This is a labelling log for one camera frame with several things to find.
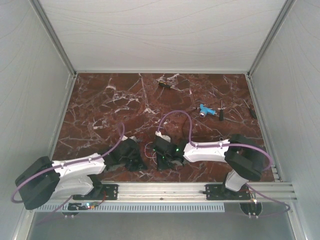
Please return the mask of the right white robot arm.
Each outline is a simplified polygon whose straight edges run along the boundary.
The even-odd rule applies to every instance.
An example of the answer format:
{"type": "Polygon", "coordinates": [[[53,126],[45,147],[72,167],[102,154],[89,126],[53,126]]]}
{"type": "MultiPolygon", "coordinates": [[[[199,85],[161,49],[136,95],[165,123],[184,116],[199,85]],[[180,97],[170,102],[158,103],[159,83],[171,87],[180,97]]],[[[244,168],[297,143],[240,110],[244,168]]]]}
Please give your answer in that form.
{"type": "Polygon", "coordinates": [[[241,134],[233,134],[230,139],[217,142],[174,144],[170,137],[157,132],[152,148],[159,163],[188,161],[228,164],[232,170],[221,186],[221,193],[227,199],[234,198],[247,182],[260,181],[262,173],[274,163],[265,150],[241,134]]]}

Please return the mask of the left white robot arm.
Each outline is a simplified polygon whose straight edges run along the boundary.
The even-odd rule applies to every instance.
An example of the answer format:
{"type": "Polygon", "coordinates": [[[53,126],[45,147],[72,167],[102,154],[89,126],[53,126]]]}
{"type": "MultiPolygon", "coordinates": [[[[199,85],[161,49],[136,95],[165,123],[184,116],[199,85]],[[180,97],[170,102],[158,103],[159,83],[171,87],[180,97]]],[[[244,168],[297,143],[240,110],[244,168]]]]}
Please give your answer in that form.
{"type": "Polygon", "coordinates": [[[133,137],[124,137],[106,151],[87,157],[66,161],[40,157],[15,180],[15,185],[26,210],[37,209],[51,199],[66,197],[114,200],[112,188],[104,186],[98,175],[116,166],[123,166],[129,172],[147,169],[133,137]]]}

